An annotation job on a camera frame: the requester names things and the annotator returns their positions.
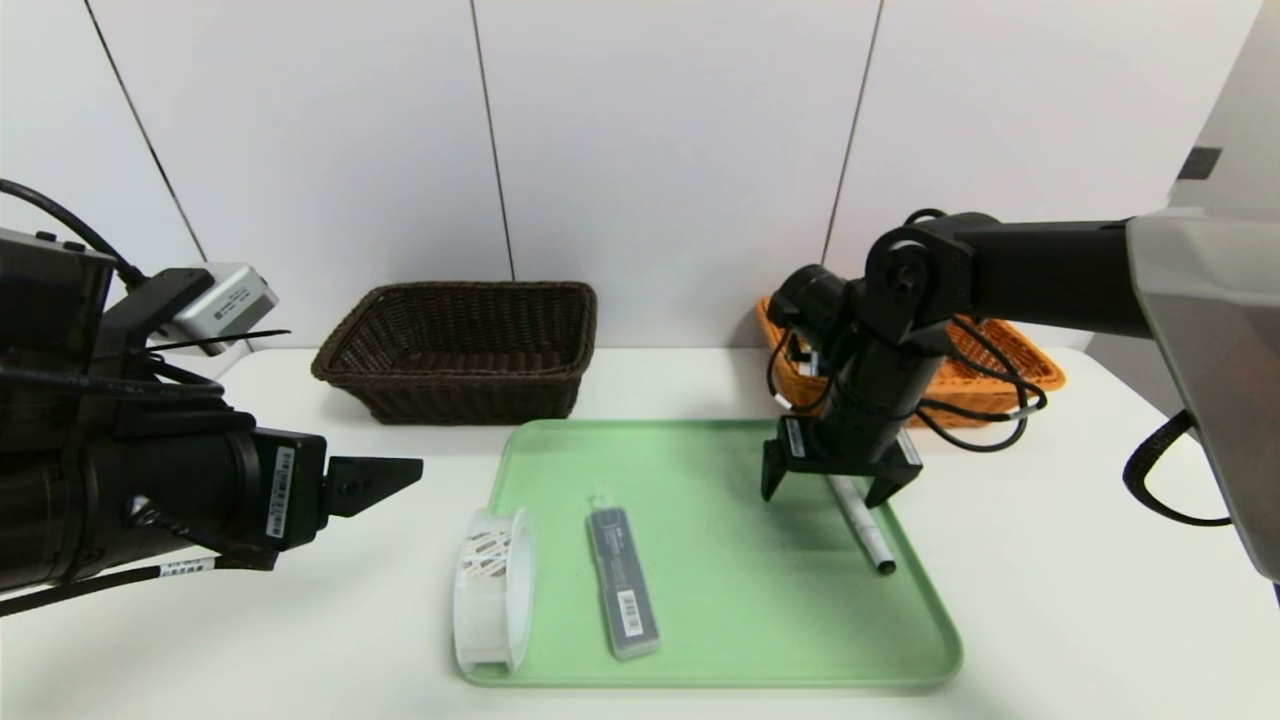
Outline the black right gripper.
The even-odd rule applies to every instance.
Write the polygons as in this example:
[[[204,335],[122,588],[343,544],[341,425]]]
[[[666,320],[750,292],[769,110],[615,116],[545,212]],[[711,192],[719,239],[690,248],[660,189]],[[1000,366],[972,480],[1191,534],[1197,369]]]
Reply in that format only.
[[[914,351],[837,354],[813,416],[774,388],[783,416],[777,439],[763,443],[763,500],[772,501],[787,473],[803,473],[867,477],[865,505],[886,505],[922,473],[905,427],[942,361]]]

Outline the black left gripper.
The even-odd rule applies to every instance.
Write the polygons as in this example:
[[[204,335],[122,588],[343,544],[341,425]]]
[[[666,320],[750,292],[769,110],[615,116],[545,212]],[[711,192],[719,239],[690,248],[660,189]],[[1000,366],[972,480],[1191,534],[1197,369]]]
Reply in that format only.
[[[152,428],[110,448],[110,564],[187,547],[262,566],[421,479],[420,457],[329,459],[326,441],[262,427]]]

